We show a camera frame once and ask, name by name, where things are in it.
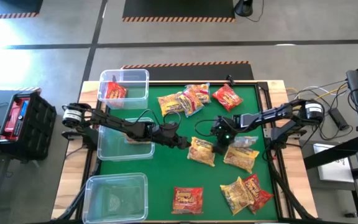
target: snack bag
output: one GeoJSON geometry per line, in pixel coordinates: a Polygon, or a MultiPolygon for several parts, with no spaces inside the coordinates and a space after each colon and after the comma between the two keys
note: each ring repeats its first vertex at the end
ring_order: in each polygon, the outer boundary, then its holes
{"type": "Polygon", "coordinates": [[[256,214],[256,211],[263,208],[273,195],[260,188],[259,179],[256,174],[247,177],[243,182],[255,200],[254,204],[249,205],[248,208],[253,214],[256,214]]]}
{"type": "Polygon", "coordinates": [[[127,144],[150,144],[151,142],[150,141],[135,141],[133,139],[131,139],[130,137],[128,137],[127,134],[123,133],[122,134],[125,138],[124,142],[127,143],[127,144]]]}
{"type": "MultiPolygon", "coordinates": [[[[123,86],[120,86],[116,82],[109,82],[106,91],[106,99],[118,99],[118,98],[125,98],[127,94],[127,89],[123,86]]],[[[122,108],[124,106],[124,102],[110,102],[112,106],[117,106],[122,108]]]]}
{"type": "Polygon", "coordinates": [[[212,146],[213,143],[211,142],[192,137],[187,159],[193,159],[214,167],[215,153],[212,152],[212,146]]]}
{"type": "Polygon", "coordinates": [[[258,140],[258,136],[238,136],[234,138],[231,147],[249,147],[258,140]]]}
{"type": "Polygon", "coordinates": [[[202,214],[203,188],[202,187],[175,187],[173,193],[172,214],[202,214]]]}
{"type": "Polygon", "coordinates": [[[192,88],[202,103],[210,103],[211,97],[209,96],[209,83],[201,85],[187,85],[186,88],[192,88]]]}
{"type": "Polygon", "coordinates": [[[233,215],[240,212],[246,206],[254,203],[254,199],[246,189],[240,177],[230,185],[221,185],[221,190],[233,215]]]}
{"type": "Polygon", "coordinates": [[[185,110],[186,117],[195,114],[201,110],[204,104],[198,99],[196,92],[192,88],[187,88],[176,97],[177,101],[185,110]]]}
{"type": "Polygon", "coordinates": [[[229,146],[226,154],[224,155],[223,162],[245,169],[251,174],[252,168],[255,164],[255,158],[258,155],[259,151],[252,150],[248,147],[229,146]]]}
{"type": "Polygon", "coordinates": [[[158,103],[161,107],[162,116],[165,116],[169,112],[182,112],[184,111],[181,104],[176,100],[176,97],[181,92],[174,93],[168,96],[157,97],[158,103]]]}
{"type": "Polygon", "coordinates": [[[229,112],[242,102],[242,98],[240,98],[240,96],[238,96],[226,83],[223,87],[214,92],[212,96],[217,99],[229,112]]]}

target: black crate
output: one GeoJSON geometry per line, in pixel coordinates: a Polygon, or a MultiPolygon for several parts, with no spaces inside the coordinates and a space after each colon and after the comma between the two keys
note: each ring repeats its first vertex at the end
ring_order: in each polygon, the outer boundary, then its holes
{"type": "Polygon", "coordinates": [[[44,100],[37,92],[12,97],[0,133],[3,135],[14,100],[28,97],[30,100],[18,140],[0,141],[0,150],[22,161],[43,160],[48,156],[48,148],[56,120],[56,108],[44,100]]]}

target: black equipment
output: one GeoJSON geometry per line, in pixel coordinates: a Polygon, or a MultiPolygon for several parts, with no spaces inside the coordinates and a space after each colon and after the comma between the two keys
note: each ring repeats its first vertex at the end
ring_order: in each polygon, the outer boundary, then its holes
{"type": "Polygon", "coordinates": [[[0,127],[0,154],[22,162],[48,156],[56,109],[37,92],[13,95],[0,127]]]}
{"type": "Polygon", "coordinates": [[[271,140],[281,148],[285,148],[288,136],[305,131],[300,131],[304,126],[319,125],[324,118],[324,107],[315,100],[293,100],[278,108],[263,111],[258,114],[234,115],[231,119],[223,116],[216,118],[211,134],[216,136],[214,152],[223,154],[227,151],[228,145],[234,142],[238,133],[246,133],[260,125],[271,123],[280,119],[291,119],[281,128],[273,128],[271,140]]]}
{"type": "Polygon", "coordinates": [[[163,124],[156,121],[158,123],[156,125],[150,121],[138,121],[141,115],[137,121],[129,122],[106,114],[102,110],[92,109],[86,103],[70,103],[68,106],[63,106],[63,109],[65,110],[63,124],[66,127],[75,128],[77,133],[62,133],[62,135],[67,139],[71,135],[80,135],[83,137],[84,144],[90,149],[95,148],[98,144],[98,131],[91,129],[91,125],[102,125],[120,131],[135,141],[152,141],[163,146],[179,149],[186,149],[190,146],[187,137],[179,136],[176,133],[179,124],[173,121],[163,124]],[[91,117],[87,121],[85,120],[85,112],[91,113],[91,117]]]}
{"type": "Polygon", "coordinates": [[[234,12],[242,17],[251,16],[254,10],[252,9],[252,3],[254,0],[239,0],[236,6],[234,6],[234,12]]]}

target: black floor mat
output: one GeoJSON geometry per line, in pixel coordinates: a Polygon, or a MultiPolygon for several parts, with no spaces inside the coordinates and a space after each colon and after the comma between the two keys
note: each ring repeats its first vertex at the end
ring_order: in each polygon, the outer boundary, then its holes
{"type": "Polygon", "coordinates": [[[254,80],[248,61],[161,63],[125,65],[121,68],[144,68],[149,71],[150,80],[224,80],[228,75],[234,80],[254,80]]]}
{"type": "Polygon", "coordinates": [[[232,0],[126,0],[124,22],[235,22],[232,0]]]}
{"type": "Polygon", "coordinates": [[[34,17],[43,0],[0,0],[0,19],[34,17]]]}

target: metal stand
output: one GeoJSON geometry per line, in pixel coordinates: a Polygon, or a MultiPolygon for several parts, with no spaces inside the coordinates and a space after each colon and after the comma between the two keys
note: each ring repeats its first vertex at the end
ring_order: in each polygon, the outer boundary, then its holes
{"type": "Polygon", "coordinates": [[[303,159],[306,169],[322,166],[358,152],[358,137],[303,159]]]}

